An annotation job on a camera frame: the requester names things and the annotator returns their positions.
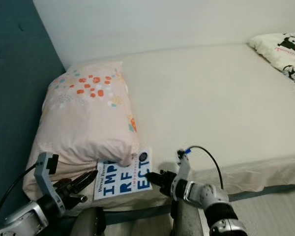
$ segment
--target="floor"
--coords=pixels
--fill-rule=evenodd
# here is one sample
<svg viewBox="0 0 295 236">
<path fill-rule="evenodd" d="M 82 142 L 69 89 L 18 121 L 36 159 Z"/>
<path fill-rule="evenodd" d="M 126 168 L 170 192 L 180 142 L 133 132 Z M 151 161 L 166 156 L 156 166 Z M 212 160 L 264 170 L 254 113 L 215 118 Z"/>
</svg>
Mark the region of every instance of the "floor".
<svg viewBox="0 0 295 236">
<path fill-rule="evenodd" d="M 236 201 L 233 207 L 250 236 L 295 236 L 295 190 Z M 199 212 L 208 236 L 204 214 Z M 172 219 L 166 214 L 109 225 L 105 236 L 169 236 L 171 229 Z"/>
</svg>

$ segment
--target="mattress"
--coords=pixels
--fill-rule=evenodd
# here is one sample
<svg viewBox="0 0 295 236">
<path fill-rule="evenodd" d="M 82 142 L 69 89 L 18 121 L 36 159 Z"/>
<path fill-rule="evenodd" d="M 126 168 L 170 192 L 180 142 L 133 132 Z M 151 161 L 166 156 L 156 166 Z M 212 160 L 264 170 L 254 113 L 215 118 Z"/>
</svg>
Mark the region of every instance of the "mattress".
<svg viewBox="0 0 295 236">
<path fill-rule="evenodd" d="M 108 58 L 123 61 L 142 148 L 151 147 L 152 171 L 176 172 L 176 150 L 206 147 L 217 160 L 229 194 L 295 184 L 295 84 L 247 45 L 218 45 Z M 189 179 L 219 185 L 211 159 L 190 154 Z M 82 209 L 126 211 L 162 206 L 158 188 L 93 200 Z"/>
</svg>

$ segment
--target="bed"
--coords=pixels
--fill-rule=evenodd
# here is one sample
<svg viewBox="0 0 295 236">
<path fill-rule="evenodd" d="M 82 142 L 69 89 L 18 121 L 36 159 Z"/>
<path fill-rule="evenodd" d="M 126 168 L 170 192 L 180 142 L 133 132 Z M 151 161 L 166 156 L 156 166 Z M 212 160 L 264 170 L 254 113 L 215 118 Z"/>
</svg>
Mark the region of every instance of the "bed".
<svg viewBox="0 0 295 236">
<path fill-rule="evenodd" d="M 177 14 L 185 5 L 179 7 L 180 3 L 176 3 L 169 17 L 163 19 L 161 9 L 167 9 L 170 4 L 164 1 L 155 15 L 146 16 L 137 24 L 135 20 L 141 13 L 133 9 L 145 6 L 151 10 L 152 3 L 138 6 L 130 1 L 132 7 L 127 8 L 85 0 L 82 3 L 89 8 L 84 8 L 82 3 L 73 1 L 70 4 L 52 0 L 34 2 L 68 71 L 91 59 L 93 63 L 123 62 L 139 140 L 142 148 L 152 148 L 154 172 L 177 171 L 175 151 L 199 144 L 216 157 L 229 194 L 295 184 L 295 84 L 245 44 L 248 35 L 266 30 L 256 27 L 255 13 L 259 14 L 260 9 L 255 2 L 230 10 L 247 14 L 249 31 L 240 24 L 240 14 L 234 14 L 233 20 L 224 15 L 225 22 L 205 19 L 204 10 L 226 14 L 227 6 L 215 3 L 201 8 L 204 17 L 198 17 L 196 7 L 191 7 L 188 8 L 190 18 L 177 21 Z M 251 7 L 251 11 L 247 12 L 246 7 Z M 279 2 L 277 7 L 285 9 L 285 3 Z M 272 4 L 266 4 L 264 14 L 268 15 L 272 8 Z M 97 14 L 90 14 L 90 9 L 95 9 Z M 105 14 L 112 17 L 108 21 L 113 24 L 104 22 L 104 28 L 96 20 L 105 18 Z M 295 22 L 295 13 L 288 14 Z M 281 20 L 276 14 L 273 18 Z M 153 30 L 147 24 L 150 20 L 158 22 Z M 202 26 L 203 20 L 209 22 L 209 27 L 197 31 L 197 24 Z M 225 31 L 226 25 L 233 21 L 239 25 L 227 28 L 232 33 Z M 277 21 L 262 24 L 263 18 L 258 21 L 267 29 L 280 24 Z M 166 31 L 163 29 L 167 23 L 170 26 Z M 177 24 L 181 32 L 173 37 Z M 280 31 L 292 27 L 285 22 L 281 25 Z M 212 33 L 211 28 L 216 27 L 221 31 Z M 220 45 L 207 46 L 210 43 Z M 190 179 L 218 184 L 217 172 L 207 156 L 194 152 L 190 162 L 193 168 Z M 170 203 L 157 188 L 93 201 L 93 188 L 92 184 L 82 192 L 88 201 L 68 212 L 69 215 L 77 215 L 91 206 L 102 206 L 106 211 L 129 211 Z"/>
</svg>

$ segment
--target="cartoon character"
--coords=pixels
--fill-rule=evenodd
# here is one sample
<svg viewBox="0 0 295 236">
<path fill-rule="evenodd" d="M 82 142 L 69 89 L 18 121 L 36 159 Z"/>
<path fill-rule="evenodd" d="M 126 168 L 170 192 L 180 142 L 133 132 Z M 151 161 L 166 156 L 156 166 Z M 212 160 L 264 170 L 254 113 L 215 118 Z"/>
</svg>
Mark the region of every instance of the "cartoon character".
<svg viewBox="0 0 295 236">
<path fill-rule="evenodd" d="M 283 46 L 295 51 L 295 37 L 294 36 L 286 37 L 284 38 L 284 41 L 282 43 L 279 43 L 277 46 Z"/>
<path fill-rule="evenodd" d="M 295 82 L 295 67 L 292 65 L 287 65 L 283 68 L 283 74 L 290 77 Z"/>
</svg>

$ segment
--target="pillow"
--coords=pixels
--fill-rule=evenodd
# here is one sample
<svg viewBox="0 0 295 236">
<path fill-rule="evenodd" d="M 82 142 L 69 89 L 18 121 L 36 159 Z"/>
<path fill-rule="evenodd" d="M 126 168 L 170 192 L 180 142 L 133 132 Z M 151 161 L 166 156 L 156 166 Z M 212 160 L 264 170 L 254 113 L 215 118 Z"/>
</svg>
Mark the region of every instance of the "pillow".
<svg viewBox="0 0 295 236">
<path fill-rule="evenodd" d="M 295 33 L 259 35 L 249 45 L 295 82 Z"/>
<path fill-rule="evenodd" d="M 27 167 L 41 152 L 59 155 L 52 181 L 74 178 L 99 160 L 131 164 L 139 149 L 121 62 L 76 66 L 48 87 Z M 23 190 L 31 200 L 40 191 L 30 172 Z"/>
</svg>

